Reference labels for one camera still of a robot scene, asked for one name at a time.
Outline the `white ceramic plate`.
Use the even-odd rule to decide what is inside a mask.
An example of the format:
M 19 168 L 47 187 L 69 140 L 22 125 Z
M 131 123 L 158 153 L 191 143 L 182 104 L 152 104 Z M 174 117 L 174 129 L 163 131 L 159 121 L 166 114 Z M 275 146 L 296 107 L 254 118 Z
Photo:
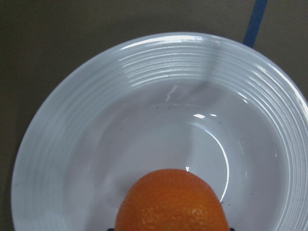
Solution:
M 143 175 L 179 168 L 237 231 L 308 228 L 308 103 L 275 63 L 222 37 L 166 33 L 110 48 L 49 95 L 21 142 L 17 231 L 106 231 Z

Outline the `orange fruit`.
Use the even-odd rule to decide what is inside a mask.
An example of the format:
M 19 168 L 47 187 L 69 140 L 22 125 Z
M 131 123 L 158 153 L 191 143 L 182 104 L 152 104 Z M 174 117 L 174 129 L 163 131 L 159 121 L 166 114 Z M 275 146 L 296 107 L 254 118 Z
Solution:
M 213 189 L 179 169 L 146 174 L 128 191 L 116 216 L 116 231 L 228 231 Z

